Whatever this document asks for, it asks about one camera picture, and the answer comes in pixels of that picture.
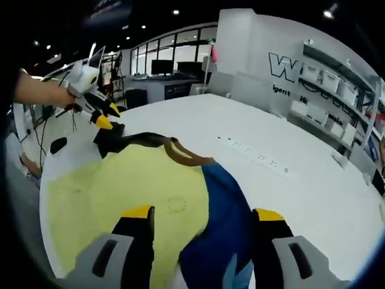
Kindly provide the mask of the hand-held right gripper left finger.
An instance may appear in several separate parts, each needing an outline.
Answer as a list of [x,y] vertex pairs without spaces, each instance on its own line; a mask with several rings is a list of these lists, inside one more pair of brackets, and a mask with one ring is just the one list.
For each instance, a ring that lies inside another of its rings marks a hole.
[[58,278],[61,288],[149,288],[154,260],[155,207],[125,212],[111,233],[95,238]]

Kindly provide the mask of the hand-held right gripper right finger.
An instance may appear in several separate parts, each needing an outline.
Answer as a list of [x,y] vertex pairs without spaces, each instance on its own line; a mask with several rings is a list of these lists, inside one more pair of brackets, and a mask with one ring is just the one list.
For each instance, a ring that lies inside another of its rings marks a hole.
[[254,276],[257,288],[348,288],[331,272],[328,258],[310,241],[294,235],[285,218],[256,208]]

